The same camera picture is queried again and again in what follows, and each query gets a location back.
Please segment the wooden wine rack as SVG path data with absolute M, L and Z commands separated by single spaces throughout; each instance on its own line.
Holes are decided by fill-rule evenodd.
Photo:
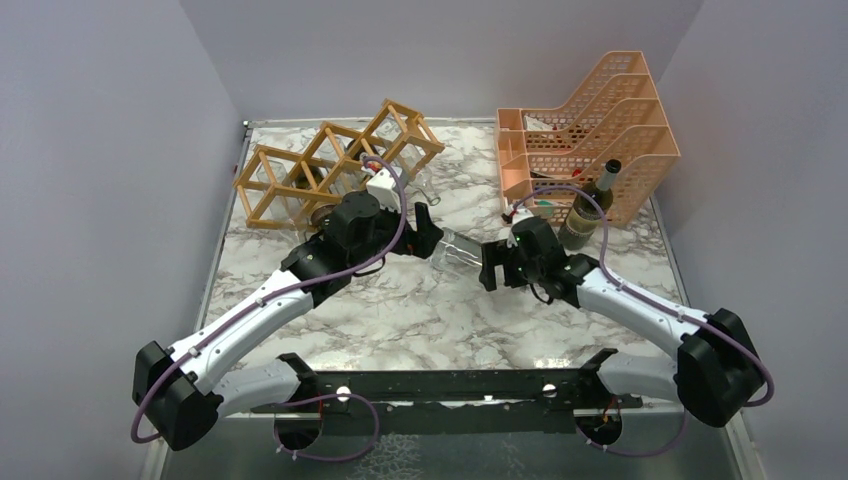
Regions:
M 386 99 L 362 128 L 323 121 L 301 152 L 258 143 L 234 180 L 245 226 L 312 231 L 317 211 L 365 187 L 378 155 L 414 180 L 445 149 L 418 110 Z

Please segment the tall clear glass bottle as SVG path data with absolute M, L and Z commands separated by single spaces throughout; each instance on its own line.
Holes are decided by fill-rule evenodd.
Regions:
M 323 164 L 318 167 L 324 172 L 324 180 L 329 176 L 332 168 L 340 161 L 340 157 L 337 155 L 330 138 L 326 138 L 320 143 L 314 157 L 323 161 Z M 340 173 L 330 183 L 327 192 L 344 196 L 350 191 L 362 190 L 363 183 L 366 180 L 367 178 L 361 169 L 350 170 L 342 168 Z

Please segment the clear bottle silver cap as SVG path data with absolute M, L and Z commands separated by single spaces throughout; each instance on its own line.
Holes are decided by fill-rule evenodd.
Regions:
M 461 232 L 444 228 L 429 262 L 442 271 L 478 274 L 482 269 L 482 244 Z

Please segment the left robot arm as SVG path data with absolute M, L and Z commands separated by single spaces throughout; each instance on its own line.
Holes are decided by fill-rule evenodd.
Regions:
M 305 315 L 382 262 L 389 253 L 427 259 L 444 232 L 426 204 L 393 211 L 366 191 L 345 195 L 322 228 L 294 248 L 279 269 L 221 318 L 168 348 L 152 341 L 135 359 L 132 398 L 138 410 L 131 438 L 143 419 L 155 429 L 147 439 L 163 439 L 172 450 L 205 436 L 222 417 L 282 402 L 290 410 L 313 401 L 314 384 L 293 366 L 293 356 L 266 365 L 233 370 L 233 365 L 264 339 Z

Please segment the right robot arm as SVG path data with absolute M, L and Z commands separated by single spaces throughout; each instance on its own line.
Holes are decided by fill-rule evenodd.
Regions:
M 541 288 L 546 303 L 563 301 L 600 314 L 664 352 L 663 357 L 613 353 L 577 380 L 579 398 L 600 407 L 615 395 L 675 401 L 701 423 L 722 427 L 769 376 L 741 318 L 727 309 L 707 313 L 626 282 L 585 254 L 569 254 L 553 229 L 536 216 L 512 225 L 509 235 L 481 247 L 479 280 L 499 286 Z

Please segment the green bottle brown label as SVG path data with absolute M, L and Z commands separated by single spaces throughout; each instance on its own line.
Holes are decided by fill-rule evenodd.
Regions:
M 324 180 L 324 172 L 319 167 L 309 166 L 308 171 L 312 175 L 312 179 L 316 185 L 319 185 Z M 312 189 L 309 176 L 304 171 L 301 171 L 295 178 L 294 186 L 298 189 Z M 335 208 L 334 204 L 327 202 L 313 202 L 308 205 L 308 200 L 302 200 L 301 203 L 305 211 L 303 217 L 306 221 L 306 226 L 310 230 L 320 229 L 325 224 L 327 216 Z

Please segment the green bottle navy cream label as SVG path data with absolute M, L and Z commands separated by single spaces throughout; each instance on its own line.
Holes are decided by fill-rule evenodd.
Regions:
M 350 154 L 350 157 L 360 164 L 361 170 L 366 178 L 373 177 L 382 169 L 382 165 L 379 162 L 366 160 L 366 158 L 368 157 L 368 152 L 365 150 L 365 148 L 360 142 L 351 140 L 347 144 L 347 150 Z

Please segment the green bottle silver neck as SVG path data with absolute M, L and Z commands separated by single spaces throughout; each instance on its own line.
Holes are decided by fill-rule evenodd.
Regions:
M 603 213 L 609 210 L 614 200 L 612 185 L 621 169 L 620 160 L 610 159 L 605 163 L 601 175 L 581 188 L 588 198 L 581 195 L 575 198 L 557 233 L 560 244 L 566 250 L 574 251 L 584 247 L 601 224 L 602 215 L 593 203 Z

